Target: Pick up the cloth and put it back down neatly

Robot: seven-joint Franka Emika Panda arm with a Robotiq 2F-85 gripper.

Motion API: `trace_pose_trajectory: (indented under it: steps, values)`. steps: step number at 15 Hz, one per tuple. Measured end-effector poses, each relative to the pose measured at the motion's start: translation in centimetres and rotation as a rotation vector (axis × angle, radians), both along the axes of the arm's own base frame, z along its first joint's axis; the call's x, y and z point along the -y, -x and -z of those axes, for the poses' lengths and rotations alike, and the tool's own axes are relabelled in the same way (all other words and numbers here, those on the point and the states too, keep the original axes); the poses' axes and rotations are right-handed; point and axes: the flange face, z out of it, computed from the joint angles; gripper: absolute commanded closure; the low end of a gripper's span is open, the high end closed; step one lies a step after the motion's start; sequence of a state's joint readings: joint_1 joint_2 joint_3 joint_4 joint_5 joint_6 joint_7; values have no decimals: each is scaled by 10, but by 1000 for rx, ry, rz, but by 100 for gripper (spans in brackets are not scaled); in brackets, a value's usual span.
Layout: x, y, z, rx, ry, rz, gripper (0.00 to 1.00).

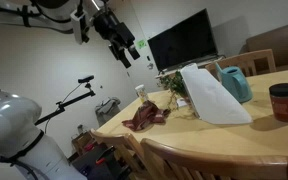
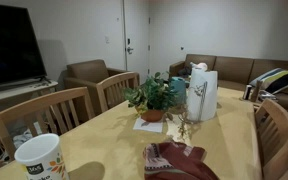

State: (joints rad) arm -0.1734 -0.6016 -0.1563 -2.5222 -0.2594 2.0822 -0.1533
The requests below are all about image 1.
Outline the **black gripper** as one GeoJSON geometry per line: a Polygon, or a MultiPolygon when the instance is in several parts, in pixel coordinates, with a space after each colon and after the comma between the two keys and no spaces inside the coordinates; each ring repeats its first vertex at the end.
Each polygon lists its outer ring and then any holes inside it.
{"type": "MultiPolygon", "coordinates": [[[[120,22],[117,19],[112,11],[97,14],[93,21],[93,25],[95,30],[104,40],[109,40],[119,47],[128,48],[128,51],[134,60],[140,57],[140,54],[133,45],[135,40],[134,35],[124,22],[120,22]]],[[[110,44],[109,49],[113,53],[115,59],[121,61],[125,68],[129,68],[131,63],[126,58],[124,50],[118,48],[114,44],[110,44]]]]}

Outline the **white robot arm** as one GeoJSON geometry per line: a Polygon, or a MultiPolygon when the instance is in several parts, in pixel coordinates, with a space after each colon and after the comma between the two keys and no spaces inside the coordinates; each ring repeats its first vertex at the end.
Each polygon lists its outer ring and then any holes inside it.
{"type": "MultiPolygon", "coordinates": [[[[139,58],[135,37],[108,7],[109,0],[0,0],[0,24],[49,28],[72,33],[77,43],[89,41],[94,28],[109,42],[115,59],[139,58]]],[[[0,163],[16,167],[27,180],[87,180],[67,161],[55,140],[38,125],[65,111],[66,103],[43,117],[35,101],[0,89],[0,163]]]]}

